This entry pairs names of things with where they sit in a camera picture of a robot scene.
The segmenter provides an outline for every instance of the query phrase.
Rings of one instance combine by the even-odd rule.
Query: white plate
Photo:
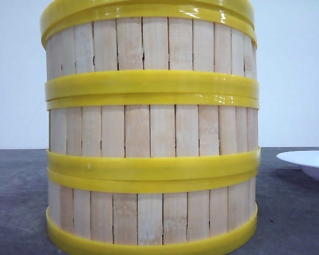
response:
[[[299,165],[305,174],[319,181],[319,150],[288,151],[277,158]]]

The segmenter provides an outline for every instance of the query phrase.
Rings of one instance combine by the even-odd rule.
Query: steamer basket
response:
[[[49,237],[69,254],[226,254],[255,232],[246,0],[55,0],[41,17]]]

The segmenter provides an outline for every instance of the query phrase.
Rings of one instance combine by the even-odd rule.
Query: white background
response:
[[[251,0],[256,16],[259,142],[319,146],[319,0]],[[0,0],[0,149],[46,148],[46,57],[39,18],[50,0]]]

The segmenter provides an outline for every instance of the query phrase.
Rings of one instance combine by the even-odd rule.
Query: yellow plastic strap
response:
[[[82,23],[129,17],[176,17],[217,22],[247,34],[256,43],[254,11],[247,0],[55,0],[40,19],[41,43]]]
[[[258,83],[197,71],[127,70],[63,76],[45,84],[47,108],[200,104],[258,108]]]
[[[94,158],[49,152],[48,177],[62,186],[90,191],[177,193],[250,180],[258,164],[258,151],[189,158]]]
[[[48,236],[70,255],[223,255],[245,244],[255,233],[257,206],[252,218],[239,228],[215,237],[177,244],[137,246],[110,244],[73,235],[61,230],[46,210]]]

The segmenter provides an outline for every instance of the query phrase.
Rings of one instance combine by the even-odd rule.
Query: gray countertop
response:
[[[319,183],[262,148],[255,236],[232,255],[319,255]],[[65,254],[47,238],[46,153],[0,150],[0,255]]]

